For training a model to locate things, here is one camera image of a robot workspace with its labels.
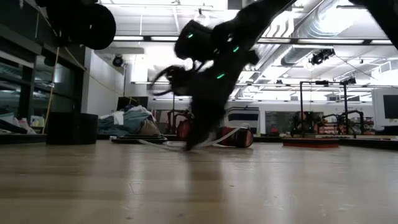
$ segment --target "black speaker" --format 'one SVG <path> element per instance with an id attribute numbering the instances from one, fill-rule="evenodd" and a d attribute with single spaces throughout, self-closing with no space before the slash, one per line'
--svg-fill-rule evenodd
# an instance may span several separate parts
<path id="1" fill-rule="evenodd" d="M 95 144 L 97 129 L 98 115 L 51 112 L 47 123 L 47 144 Z"/>

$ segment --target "motion capture camera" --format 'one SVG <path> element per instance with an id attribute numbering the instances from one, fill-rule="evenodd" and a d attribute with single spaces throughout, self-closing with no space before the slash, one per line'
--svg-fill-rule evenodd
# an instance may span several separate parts
<path id="1" fill-rule="evenodd" d="M 319 51 L 316 54 L 313 54 L 312 59 L 310 60 L 310 63 L 312 65 L 320 65 L 324 61 L 328 60 L 329 57 L 332 57 L 335 55 L 335 50 L 334 49 L 323 49 Z"/>
<path id="2" fill-rule="evenodd" d="M 93 50 L 107 48 L 116 35 L 116 22 L 111 11 L 97 0 L 35 0 L 45 7 L 49 22 L 57 33 L 59 47 L 71 43 Z"/>
<path id="3" fill-rule="evenodd" d="M 112 64 L 115 67 L 122 67 L 124 64 L 123 56 L 122 55 L 116 55 L 115 58 L 113 59 Z"/>

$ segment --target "fluorescent light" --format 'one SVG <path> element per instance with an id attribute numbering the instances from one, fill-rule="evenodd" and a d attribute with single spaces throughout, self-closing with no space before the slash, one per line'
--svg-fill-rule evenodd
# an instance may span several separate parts
<path id="1" fill-rule="evenodd" d="M 268 44 L 268 43 L 289 43 L 290 38 L 260 38 L 257 41 L 258 44 Z"/>
<path id="2" fill-rule="evenodd" d="M 327 45 L 293 45 L 293 48 L 298 49 L 333 49 L 333 46 Z"/>
<path id="3" fill-rule="evenodd" d="M 371 44 L 392 44 L 391 40 L 372 40 Z"/>
<path id="4" fill-rule="evenodd" d="M 292 12 L 301 12 L 304 11 L 303 6 L 292 6 Z"/>
<path id="5" fill-rule="evenodd" d="M 116 36 L 116 37 L 114 37 L 113 40 L 135 40 L 135 41 L 140 41 L 140 40 L 144 40 L 144 37 L 139 37 L 139 36 Z"/>
<path id="6" fill-rule="evenodd" d="M 131 84 L 134 85 L 149 85 L 152 84 L 152 82 L 131 82 Z M 154 85 L 168 85 L 170 84 L 169 82 L 155 82 Z"/>
<path id="7" fill-rule="evenodd" d="M 198 9 L 201 8 L 203 10 L 214 10 L 214 6 L 202 6 L 202 5 L 177 5 L 177 4 L 102 4 L 106 7 L 154 7 L 154 8 L 171 8 L 176 7 L 177 9 Z"/>
<path id="8" fill-rule="evenodd" d="M 362 44 L 363 40 L 300 39 L 300 44 Z"/>
<path id="9" fill-rule="evenodd" d="M 151 37 L 153 41 L 177 41 L 178 37 Z"/>
<path id="10" fill-rule="evenodd" d="M 167 98 L 153 98 L 152 100 L 156 100 L 156 101 L 173 101 L 173 99 L 167 99 Z M 190 101 L 190 99 L 176 98 L 175 101 Z"/>

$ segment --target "black metal frame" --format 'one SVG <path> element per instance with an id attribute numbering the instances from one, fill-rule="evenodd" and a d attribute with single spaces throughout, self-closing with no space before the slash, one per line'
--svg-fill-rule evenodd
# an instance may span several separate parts
<path id="1" fill-rule="evenodd" d="M 347 104 L 347 84 L 341 82 L 328 82 L 328 81 L 316 81 L 316 82 L 300 82 L 300 107 L 301 107 L 301 127 L 304 126 L 304 105 L 303 105 L 303 84 L 316 84 L 316 85 L 323 85 L 325 87 L 329 87 L 329 84 L 339 84 L 343 86 L 344 89 L 344 110 L 346 115 L 346 133 L 348 133 L 348 104 Z"/>

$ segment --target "legged robot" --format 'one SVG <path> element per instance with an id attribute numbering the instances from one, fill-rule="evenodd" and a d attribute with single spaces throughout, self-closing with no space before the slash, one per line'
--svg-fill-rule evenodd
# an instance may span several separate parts
<path id="1" fill-rule="evenodd" d="M 255 51 L 251 50 L 253 45 L 273 18 L 294 2 L 260 0 L 246 6 L 234 19 L 217 25 L 213 30 L 195 21 L 190 21 L 183 28 L 175 44 L 175 54 L 180 59 L 191 58 L 201 65 L 189 71 L 170 66 L 160 72 L 153 82 L 165 75 L 171 85 L 169 90 L 156 95 L 173 92 L 192 97 L 190 106 L 194 119 L 185 150 L 189 151 L 205 140 L 206 134 L 223 118 L 225 104 L 241 71 L 247 64 L 255 65 L 259 61 Z M 371 2 L 363 0 L 355 3 L 367 7 Z M 213 61 L 213 66 L 201 70 L 209 61 Z"/>

